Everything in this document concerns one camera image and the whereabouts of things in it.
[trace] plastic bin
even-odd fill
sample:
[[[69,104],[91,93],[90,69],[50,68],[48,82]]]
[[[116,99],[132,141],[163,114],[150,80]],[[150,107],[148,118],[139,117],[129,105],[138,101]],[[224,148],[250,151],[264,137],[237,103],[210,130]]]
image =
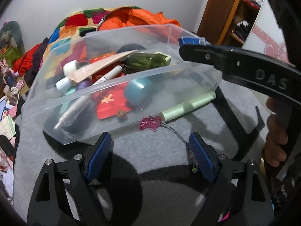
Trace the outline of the plastic bin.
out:
[[[221,81],[221,73],[212,66],[184,62],[179,56],[178,44],[178,39],[183,36],[197,37],[174,25],[135,26],[89,33],[83,38],[54,48],[32,85],[22,118],[27,120],[39,115],[35,119],[43,126],[43,131],[65,145],[140,121],[143,117],[155,115],[164,109],[214,91]],[[170,65],[125,75],[65,96],[56,89],[55,83],[63,78],[63,63],[80,58],[89,63],[91,58],[116,52],[130,43],[145,47],[144,52],[160,51],[171,55]],[[84,46],[87,53],[83,59],[81,49]],[[114,102],[112,106],[118,108],[120,101],[114,99],[118,95],[116,92],[123,94],[123,98],[127,100],[126,107],[130,111],[126,114],[123,112],[122,117],[99,119],[97,110],[102,112],[102,101]],[[85,108],[55,129],[64,110],[82,96],[89,96]]]

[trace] white pen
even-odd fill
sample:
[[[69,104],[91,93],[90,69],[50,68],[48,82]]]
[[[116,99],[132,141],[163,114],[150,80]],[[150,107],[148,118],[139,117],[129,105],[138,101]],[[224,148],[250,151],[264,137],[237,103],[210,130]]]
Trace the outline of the white pen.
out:
[[[111,71],[106,73],[103,77],[98,79],[93,85],[97,85],[99,83],[105,82],[107,80],[113,79],[119,73],[122,72],[122,67],[117,65]],[[65,121],[74,116],[75,114],[79,114],[89,103],[90,103],[90,95],[81,96],[78,100],[76,100],[60,117],[58,123],[55,125],[54,129],[57,130],[61,127]]]

